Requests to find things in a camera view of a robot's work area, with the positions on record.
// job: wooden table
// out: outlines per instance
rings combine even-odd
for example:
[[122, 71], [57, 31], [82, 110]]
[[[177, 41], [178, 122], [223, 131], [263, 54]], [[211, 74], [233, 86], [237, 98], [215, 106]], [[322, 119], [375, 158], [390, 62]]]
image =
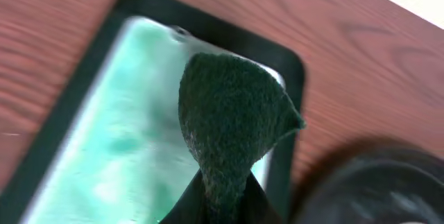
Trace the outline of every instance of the wooden table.
[[[0, 0], [0, 189], [114, 0]], [[444, 31], [387, 0], [182, 0], [290, 47], [308, 70], [294, 177], [393, 137], [444, 155]]]

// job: green surface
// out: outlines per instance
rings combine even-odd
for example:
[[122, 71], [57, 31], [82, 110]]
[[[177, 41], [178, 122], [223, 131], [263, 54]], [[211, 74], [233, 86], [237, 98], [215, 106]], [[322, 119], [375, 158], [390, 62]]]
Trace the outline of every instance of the green surface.
[[[178, 122], [179, 82], [193, 53], [221, 50], [140, 18], [115, 47], [23, 223], [157, 223], [197, 172]], [[253, 167], [259, 182], [265, 160]]]

